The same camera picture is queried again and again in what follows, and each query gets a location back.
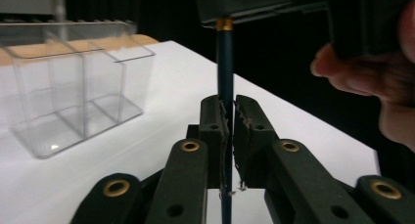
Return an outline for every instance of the brass screw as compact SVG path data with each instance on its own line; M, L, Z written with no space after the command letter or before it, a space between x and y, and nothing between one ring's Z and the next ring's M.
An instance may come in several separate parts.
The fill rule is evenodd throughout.
M285 151L290 152L290 153L295 153L295 152L298 152L298 151L299 151L299 149L300 149L300 147L299 147L299 146L297 146L296 144L293 144L293 143L283 143L283 144L281 145L281 147L282 147Z
M384 198L391 200L399 200L402 198L402 193L396 187L384 181L372 181L370 187L372 188L372 191Z
M107 197L119 197L124 195L128 191L129 186L129 182L122 179L109 181L105 185L103 193Z
M200 145L196 142L185 142L181 145L181 150L187 152L187 153L191 153L194 151L197 151L199 149Z

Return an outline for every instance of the pen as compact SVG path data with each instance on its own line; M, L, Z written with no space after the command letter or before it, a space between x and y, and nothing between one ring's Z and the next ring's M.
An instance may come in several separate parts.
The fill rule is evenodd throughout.
M231 18L217 20L217 87L219 100L225 108L229 137L226 147L221 150L220 197L222 204L222 224L232 222L232 132L233 132L233 24Z

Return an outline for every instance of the finger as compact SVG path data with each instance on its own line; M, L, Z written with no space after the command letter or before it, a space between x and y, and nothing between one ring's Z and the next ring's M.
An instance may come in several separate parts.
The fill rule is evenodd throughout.
M386 137L415 153L415 109L382 101L379 127Z
M415 63L415 1L402 11L398 23L398 39L403 54Z
M330 43L317 52L316 59L311 63L311 73L315 76L329 77L342 72L343 69L343 64L337 58Z
M355 62L339 60L333 46L327 44L317 52L316 59L311 63L311 72L316 76L328 77L330 83L341 91L363 96L372 95L376 84L373 71L368 72L368 68L361 68L356 72L358 68L354 64Z

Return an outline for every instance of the fingernail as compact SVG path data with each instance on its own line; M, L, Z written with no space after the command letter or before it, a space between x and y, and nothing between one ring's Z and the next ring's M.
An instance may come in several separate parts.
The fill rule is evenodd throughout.
M313 61L311 62L311 65L310 65L310 70L311 70L311 73L312 73L313 75L315 75L315 76L317 76L317 77L320 77L320 76L321 76L321 74L320 74L320 73L318 73L318 72L317 72L317 70L316 70L317 62L318 62L318 59L315 59L315 60L313 60Z
M371 93L373 91L372 83L361 76L353 76L346 79L346 85L351 89L358 90L364 93Z

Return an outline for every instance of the black curtain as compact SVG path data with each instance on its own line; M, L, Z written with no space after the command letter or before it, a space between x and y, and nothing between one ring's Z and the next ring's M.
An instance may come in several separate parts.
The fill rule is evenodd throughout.
M69 21L137 22L141 0L66 0L66 3Z

